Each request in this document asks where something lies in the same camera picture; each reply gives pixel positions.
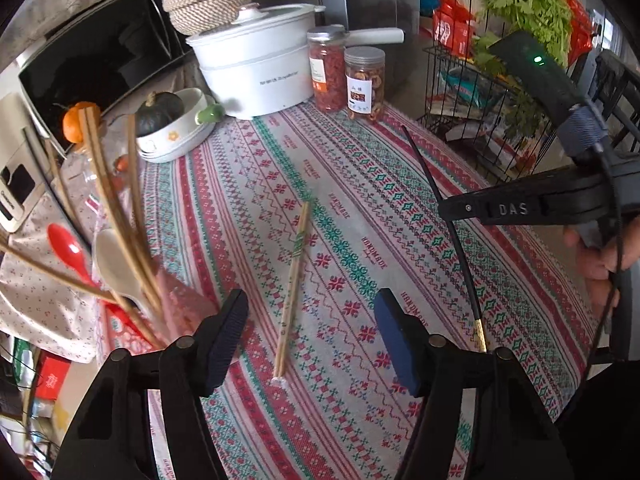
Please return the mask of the person's right hand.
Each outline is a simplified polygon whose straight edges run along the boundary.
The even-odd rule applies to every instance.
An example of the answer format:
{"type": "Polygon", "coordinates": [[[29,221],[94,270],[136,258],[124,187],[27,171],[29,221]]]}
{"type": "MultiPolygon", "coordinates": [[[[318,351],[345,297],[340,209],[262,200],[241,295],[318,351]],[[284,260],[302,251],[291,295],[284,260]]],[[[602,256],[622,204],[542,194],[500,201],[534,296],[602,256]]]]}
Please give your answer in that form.
{"type": "MultiPolygon", "coordinates": [[[[567,247],[575,249],[578,273],[585,279],[593,313],[600,318],[612,289],[608,274],[616,269],[616,243],[612,240],[603,249],[587,248],[572,226],[564,228],[563,242],[567,247]]],[[[624,229],[622,269],[626,270],[632,266],[639,259],[639,255],[639,218],[635,218],[624,229]]]]}

